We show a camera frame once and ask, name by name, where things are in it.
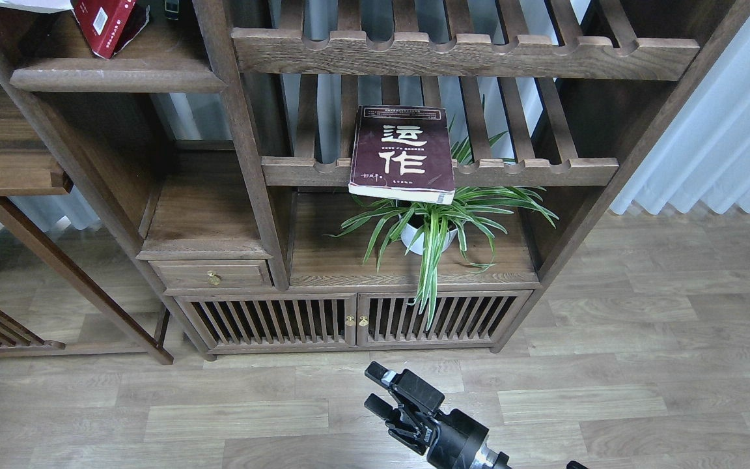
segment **plant pot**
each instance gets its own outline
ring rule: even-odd
[[[411,252],[417,253],[418,255],[422,255],[424,253],[424,234],[416,240],[415,243],[413,243],[412,246],[410,246],[410,243],[413,242],[413,238],[416,237],[416,232],[419,231],[418,228],[413,226],[412,223],[407,223],[407,226],[404,227],[401,231],[401,241],[404,243],[405,246],[410,248]],[[453,243],[453,238],[456,238],[456,229],[451,229],[449,232],[447,232],[447,238],[444,240],[444,247],[441,249],[441,252],[444,252],[447,250],[447,247],[450,246],[450,243]]]

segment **wooden floor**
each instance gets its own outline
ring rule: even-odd
[[[59,240],[124,307],[155,311],[102,231]],[[110,334],[29,256],[0,234],[5,311],[23,308],[48,339]],[[173,366],[144,354],[0,360],[0,469],[427,467],[364,410],[378,389],[363,377],[370,360],[444,391],[513,467],[750,469],[750,216],[605,216],[496,356],[205,362],[174,330],[169,350]]]

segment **red book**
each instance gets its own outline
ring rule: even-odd
[[[440,107],[360,106],[349,192],[450,204],[456,192]]]
[[[136,0],[79,0],[74,17],[93,53],[112,59],[149,22],[149,8]]]

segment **spider plant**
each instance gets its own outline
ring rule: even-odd
[[[506,132],[496,134],[488,142],[494,145],[503,137]],[[451,146],[451,155],[460,164],[473,162],[473,151],[468,137],[453,143]],[[351,217],[341,223],[342,231],[340,234],[334,234],[334,237],[348,235],[352,231],[366,225],[370,221],[375,221],[375,227],[369,237],[366,252],[363,255],[363,263],[366,264],[375,247],[378,246],[378,260],[376,266],[381,267],[381,259],[387,247],[401,238],[401,232],[416,222],[419,226],[413,241],[408,244],[404,255],[409,252],[409,246],[414,244],[420,237],[424,237],[424,250],[422,253],[422,262],[419,269],[419,285],[416,288],[416,296],[410,305],[419,306],[419,314],[425,309],[428,311],[428,320],[426,320],[426,329],[429,330],[436,312],[436,302],[438,294],[438,264],[441,260],[441,254],[449,231],[455,229],[456,237],[459,241],[459,252],[462,258],[471,267],[479,268],[476,273],[482,273],[493,265],[493,259],[496,256],[494,246],[494,230],[508,234],[505,227],[500,225],[487,216],[489,214],[512,214],[516,208],[524,210],[533,210],[538,212],[554,226],[556,214],[540,205],[542,198],[533,189],[542,190],[542,188],[525,188],[525,187],[460,187],[456,189],[453,195],[453,202],[450,205],[432,204],[428,202],[405,202],[396,199],[377,199],[370,204],[363,202],[355,196],[357,204],[365,210],[363,213]],[[491,248],[492,258],[488,264],[477,264],[467,259],[467,236],[465,227],[474,226],[485,237],[488,238],[488,245]],[[385,233],[378,244],[378,238]]]

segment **drawer knob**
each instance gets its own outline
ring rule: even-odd
[[[221,283],[221,277],[212,270],[208,270],[208,282],[211,285],[219,285]]]

